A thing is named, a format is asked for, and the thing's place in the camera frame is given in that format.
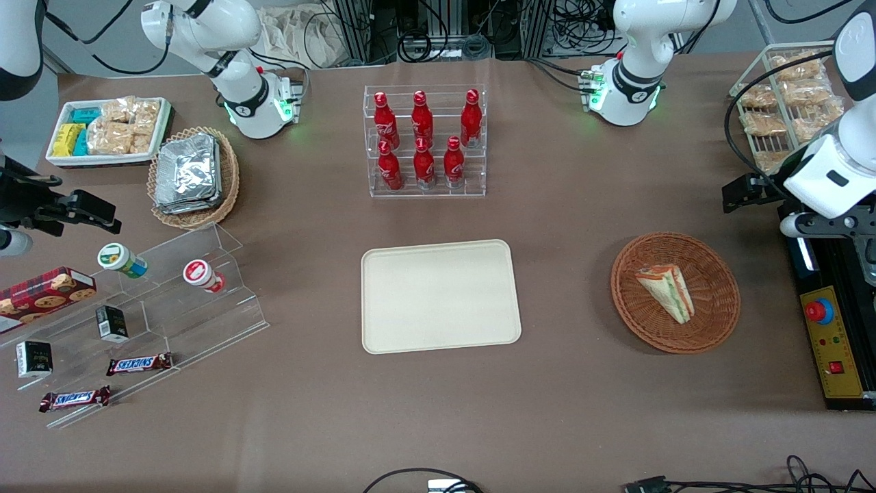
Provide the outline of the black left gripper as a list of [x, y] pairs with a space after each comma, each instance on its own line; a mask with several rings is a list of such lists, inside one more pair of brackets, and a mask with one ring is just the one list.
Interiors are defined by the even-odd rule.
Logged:
[[763, 181], [738, 177], [722, 187], [722, 210], [730, 214], [744, 207], [758, 193], [758, 203], [780, 202], [780, 231], [791, 238], [874, 238], [874, 194], [868, 194], [848, 212], [826, 218], [796, 199], [783, 199]]

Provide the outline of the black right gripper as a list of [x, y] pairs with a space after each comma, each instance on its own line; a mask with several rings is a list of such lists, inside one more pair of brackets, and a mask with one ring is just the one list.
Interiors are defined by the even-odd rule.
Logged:
[[[38, 218], [40, 209], [57, 205], [63, 194], [53, 191], [63, 184], [55, 175], [40, 175], [14, 159], [2, 159], [1, 224], [3, 227], [34, 230], [62, 230], [62, 222]], [[121, 233], [122, 222], [115, 217], [116, 206], [85, 190], [74, 190], [65, 198], [70, 224], [98, 227], [108, 233]]]

